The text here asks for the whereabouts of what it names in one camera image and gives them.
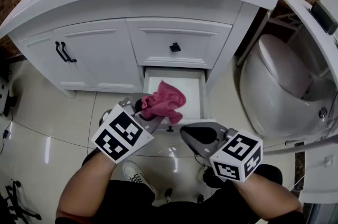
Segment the white door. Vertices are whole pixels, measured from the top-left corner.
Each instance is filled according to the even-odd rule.
[[[76,54],[100,91],[142,92],[126,20],[100,20],[54,30]]]
[[[43,69],[55,85],[65,89],[92,87],[81,62],[72,63],[68,60],[62,51],[61,40],[55,37],[52,31],[24,39],[19,45],[24,48],[25,53],[29,53],[32,63],[38,66],[38,69]]]
[[[182,18],[128,18],[137,63],[212,69],[232,26]]]

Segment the black pants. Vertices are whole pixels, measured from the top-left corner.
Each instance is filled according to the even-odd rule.
[[[255,170],[255,173],[278,184],[283,182],[281,171],[271,165],[262,164]],[[229,180],[225,181],[221,189],[217,190],[212,197],[200,204],[172,202],[156,208],[152,206],[154,199],[153,192],[144,184],[112,180],[108,184],[106,195],[96,214],[96,222],[107,223],[108,216],[112,212],[124,212],[128,214],[128,220],[148,219],[150,216],[175,217],[175,219],[189,217],[189,220],[200,221],[201,218],[207,218],[236,224],[251,224],[259,220]]]

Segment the toilet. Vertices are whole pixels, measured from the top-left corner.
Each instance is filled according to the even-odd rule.
[[[281,39],[265,34],[250,51],[240,96],[256,132],[266,137],[306,137],[328,127],[335,99],[332,80],[312,74]]]

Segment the person's arm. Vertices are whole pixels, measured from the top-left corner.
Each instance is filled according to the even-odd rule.
[[[87,223],[95,215],[105,196],[111,174],[116,164],[104,153],[93,156],[69,180],[64,188],[57,217],[67,217]]]
[[[260,218],[268,221],[290,212],[302,212],[299,200],[285,187],[258,174],[244,183],[234,183],[249,207]]]

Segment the pink towel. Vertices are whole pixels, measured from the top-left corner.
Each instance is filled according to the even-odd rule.
[[[168,117],[172,124],[177,124],[183,117],[175,109],[186,102],[184,94],[175,87],[161,81],[153,95],[142,97],[142,115],[150,118],[152,115]]]

